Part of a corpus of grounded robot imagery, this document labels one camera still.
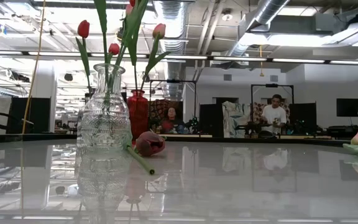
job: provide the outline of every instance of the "man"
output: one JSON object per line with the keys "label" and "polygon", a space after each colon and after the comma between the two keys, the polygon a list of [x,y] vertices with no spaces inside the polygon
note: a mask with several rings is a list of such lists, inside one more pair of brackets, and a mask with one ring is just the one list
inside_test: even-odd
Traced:
{"label": "man", "polygon": [[287,123],[285,110],[280,106],[282,99],[280,95],[276,94],[272,97],[272,104],[265,106],[262,119],[271,125],[263,127],[262,130],[270,131],[271,133],[281,133],[281,128]]}

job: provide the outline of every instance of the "woman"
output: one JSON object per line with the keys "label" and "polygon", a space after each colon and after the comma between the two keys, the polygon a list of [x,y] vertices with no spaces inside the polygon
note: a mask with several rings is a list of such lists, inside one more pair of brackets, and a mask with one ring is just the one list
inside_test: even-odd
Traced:
{"label": "woman", "polygon": [[176,109],[171,107],[165,112],[165,118],[161,122],[163,133],[177,133],[177,127],[185,123],[177,116]]}

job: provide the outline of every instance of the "white wall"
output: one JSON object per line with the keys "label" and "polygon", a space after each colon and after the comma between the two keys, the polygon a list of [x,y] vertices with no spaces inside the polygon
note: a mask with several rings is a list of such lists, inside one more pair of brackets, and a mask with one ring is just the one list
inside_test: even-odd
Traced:
{"label": "white wall", "polygon": [[[193,77],[194,68],[186,68],[187,79]],[[285,73],[281,73],[279,69],[263,69],[264,77],[260,76],[260,69],[253,71],[248,69],[229,69],[223,70],[220,68],[205,68],[200,76],[197,84],[196,96],[196,114],[199,115],[200,104],[212,104],[215,97],[230,97],[238,98],[239,103],[251,102],[251,84],[267,84],[270,81],[270,75],[278,75],[277,84],[286,84]],[[227,82],[223,80],[224,74],[231,74],[232,81]],[[280,94],[283,98],[288,98],[291,102],[290,88],[266,88],[254,87],[254,102],[260,102],[261,98],[271,98],[274,94]],[[185,89],[183,94],[183,113],[185,121],[194,113],[194,94],[190,89]]]}
{"label": "white wall", "polygon": [[[300,65],[286,75],[295,86],[296,103],[317,102],[317,124],[323,128],[350,125],[349,118],[336,116],[337,98],[358,98],[358,66]],[[352,118],[358,125],[358,118]]]}

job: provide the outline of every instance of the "red vase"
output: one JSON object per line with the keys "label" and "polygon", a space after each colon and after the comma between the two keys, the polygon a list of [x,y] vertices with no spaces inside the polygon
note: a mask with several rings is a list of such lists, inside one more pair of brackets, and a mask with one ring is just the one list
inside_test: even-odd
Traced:
{"label": "red vase", "polygon": [[136,140],[143,132],[149,130],[149,102],[143,97],[143,90],[132,90],[132,96],[127,99],[129,119],[131,120],[132,140]]}

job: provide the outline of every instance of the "monitor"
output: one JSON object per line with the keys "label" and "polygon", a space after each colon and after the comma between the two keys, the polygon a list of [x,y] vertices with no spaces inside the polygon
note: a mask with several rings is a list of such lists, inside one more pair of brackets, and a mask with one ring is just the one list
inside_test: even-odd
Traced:
{"label": "monitor", "polygon": [[336,116],[358,117],[358,99],[336,99]]}
{"label": "monitor", "polygon": [[317,106],[316,103],[290,104],[290,124],[294,127],[300,125],[302,130],[296,134],[315,133],[317,131]]}

